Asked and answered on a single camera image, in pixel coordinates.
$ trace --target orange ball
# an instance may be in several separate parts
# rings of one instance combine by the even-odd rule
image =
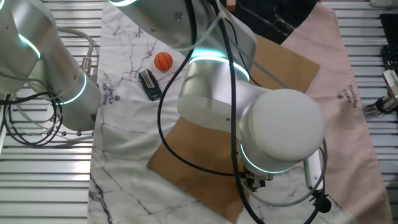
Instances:
[[[155,66],[162,72],[168,71],[173,65],[173,58],[166,52],[161,52],[155,57]]]

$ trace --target cardboard sheet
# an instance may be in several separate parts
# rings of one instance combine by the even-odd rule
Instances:
[[[257,36],[256,61],[268,68],[291,88],[305,92],[319,65]],[[270,89],[282,88],[258,68],[252,77]],[[182,158],[207,169],[232,173],[230,133],[203,128],[180,118],[166,140]],[[236,223],[243,204],[233,177],[208,174],[185,165],[162,144],[152,156],[148,168],[230,221]]]

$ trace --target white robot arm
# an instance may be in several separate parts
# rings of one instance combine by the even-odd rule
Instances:
[[[187,54],[192,35],[184,0],[110,2],[150,35],[173,49],[185,49],[182,53]],[[218,15],[208,1],[192,3],[200,39]],[[234,26],[240,48],[253,57],[256,51],[253,32],[221,5],[220,9]],[[231,26],[227,26],[227,31],[230,37],[234,36]],[[241,141],[239,155],[245,167],[256,175],[276,174],[315,154],[326,130],[319,106],[295,90],[271,91],[250,84],[243,67],[246,64],[250,69],[251,63],[244,63],[237,49],[233,49],[233,55],[237,74],[237,138]],[[178,112],[195,124],[231,131],[229,62],[218,26],[195,46],[178,99]]]
[[[52,13],[38,0],[0,0],[0,73],[41,80],[60,95],[63,124],[75,131],[94,129],[100,89],[62,43]],[[0,76],[0,93],[16,93],[25,81]],[[45,88],[27,83],[38,92]]]
[[[147,33],[190,56],[178,112],[200,126],[236,135],[239,156],[253,181],[271,179],[304,161],[308,188],[322,191],[318,148],[325,142],[325,117],[301,92],[249,83],[256,38],[247,26],[216,0],[109,1]],[[219,27],[220,19],[230,26]],[[68,90],[60,97],[65,126],[92,129],[100,90],[62,44],[51,12],[38,0],[0,0],[0,21],[0,73],[38,78],[56,93]],[[227,50],[226,36],[236,36],[239,46]],[[192,46],[193,37],[197,42]],[[24,83],[0,76],[0,93],[15,93]]]

